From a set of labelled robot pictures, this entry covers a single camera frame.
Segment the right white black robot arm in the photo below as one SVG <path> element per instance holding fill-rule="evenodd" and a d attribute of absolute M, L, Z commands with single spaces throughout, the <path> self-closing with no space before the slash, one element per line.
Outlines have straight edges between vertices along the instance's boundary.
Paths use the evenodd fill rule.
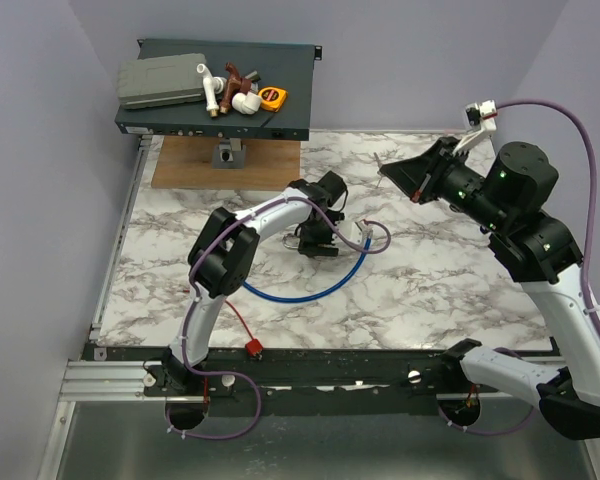
<path fill-rule="evenodd" d="M 600 312 L 585 303 L 576 240 L 542 209 L 558 171 L 539 147 L 510 142 L 482 176 L 454 154 L 458 143 L 442 137 L 379 173 L 412 202 L 445 201 L 481 227 L 495 259 L 538 308 L 565 365 L 543 367 L 467 339 L 442 354 L 441 382 L 454 392 L 492 387 L 536 408 L 568 439 L 600 439 Z"/>

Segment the silver key bunch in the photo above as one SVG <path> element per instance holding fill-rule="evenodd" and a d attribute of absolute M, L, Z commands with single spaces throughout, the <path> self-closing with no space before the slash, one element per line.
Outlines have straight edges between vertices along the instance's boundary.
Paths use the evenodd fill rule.
<path fill-rule="evenodd" d="M 379 157 L 379 155 L 378 155 L 377 152 L 373 152 L 373 156 L 374 156 L 374 160 L 375 160 L 376 166 L 378 167 L 378 170 L 377 170 L 378 179 L 377 179 L 377 183 L 376 183 L 376 189 L 377 189 L 377 188 L 380 187 L 380 184 L 381 184 L 382 179 L 383 179 L 383 175 L 382 175 L 382 172 L 381 172 L 382 162 L 381 162 L 380 157 Z"/>

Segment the brass padlock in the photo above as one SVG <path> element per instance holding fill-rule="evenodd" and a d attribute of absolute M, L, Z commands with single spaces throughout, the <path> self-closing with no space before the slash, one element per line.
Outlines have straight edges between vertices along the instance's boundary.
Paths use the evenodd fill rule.
<path fill-rule="evenodd" d="M 285 235 L 282 243 L 285 248 L 297 250 L 305 256 L 337 256 L 339 252 L 337 247 L 303 240 L 294 235 Z"/>

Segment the red cable lock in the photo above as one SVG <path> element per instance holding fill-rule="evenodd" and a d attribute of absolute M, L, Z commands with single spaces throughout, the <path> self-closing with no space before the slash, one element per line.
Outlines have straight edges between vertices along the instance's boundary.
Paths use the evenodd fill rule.
<path fill-rule="evenodd" d="M 181 333 L 177 337 L 177 340 L 184 343 L 181 350 L 185 352 L 191 365 L 197 365 L 207 357 L 212 331 L 224 306 L 231 309 L 242 333 L 245 334 L 247 340 L 245 349 L 248 356 L 261 358 L 264 350 L 261 342 L 253 335 L 237 309 L 226 301 L 226 296 L 219 295 L 211 298 L 206 290 L 202 290 L 200 293 L 192 294 L 192 302 L 181 327 Z M 185 355 L 181 354 L 180 359 L 184 360 Z"/>

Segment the white pipe elbow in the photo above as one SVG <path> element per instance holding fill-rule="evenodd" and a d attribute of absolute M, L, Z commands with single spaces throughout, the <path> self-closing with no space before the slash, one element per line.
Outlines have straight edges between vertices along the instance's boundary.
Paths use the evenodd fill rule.
<path fill-rule="evenodd" d="M 231 99 L 231 106 L 242 115 L 256 114 L 262 104 L 262 98 L 251 91 L 247 93 L 235 93 Z"/>

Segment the blue cable lock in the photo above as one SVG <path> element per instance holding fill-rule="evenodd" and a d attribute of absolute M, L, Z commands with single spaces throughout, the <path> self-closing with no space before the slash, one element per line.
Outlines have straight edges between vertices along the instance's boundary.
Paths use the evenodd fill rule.
<path fill-rule="evenodd" d="M 325 299 L 325 298 L 335 294 L 336 292 L 340 291 L 345 286 L 347 286 L 354 279 L 354 277 L 358 274 L 358 272 L 361 270 L 362 266 L 364 265 L 365 260 L 367 259 L 368 255 L 365 253 L 357 252 L 357 251 L 354 251 L 354 253 L 356 254 L 355 260 L 351 263 L 349 269 L 344 274 L 342 274 L 340 277 L 338 277 L 333 283 L 331 283 L 331 284 L 327 285 L 325 288 L 322 288 L 319 290 L 315 290 L 315 291 L 311 291 L 311 292 L 306 291 L 303 294 L 297 294 L 297 295 L 293 295 L 293 296 L 281 295 L 281 294 L 267 292 L 266 290 L 263 290 L 259 287 L 254 286 L 253 284 L 249 283 L 248 281 L 243 282 L 243 288 L 250 294 L 253 294 L 256 297 L 258 297 L 259 299 L 262 299 L 262 300 L 265 300 L 268 302 L 272 302 L 272 303 L 276 303 L 276 304 L 300 305 L 300 304 L 308 304 L 311 302 L 316 302 L 316 301 Z"/>

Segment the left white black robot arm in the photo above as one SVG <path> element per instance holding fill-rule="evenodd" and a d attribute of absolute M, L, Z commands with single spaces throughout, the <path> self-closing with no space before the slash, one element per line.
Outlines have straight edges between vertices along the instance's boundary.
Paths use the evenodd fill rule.
<path fill-rule="evenodd" d="M 191 303 L 161 359 L 166 385 L 181 395 L 200 387 L 197 365 L 208 356 L 220 309 L 247 279 L 261 242 L 296 226 L 300 254 L 338 255 L 332 227 L 344 214 L 333 206 L 347 193 L 344 180 L 329 171 L 316 182 L 295 180 L 281 194 L 250 209 L 231 212 L 220 207 L 210 214 L 187 257 Z"/>

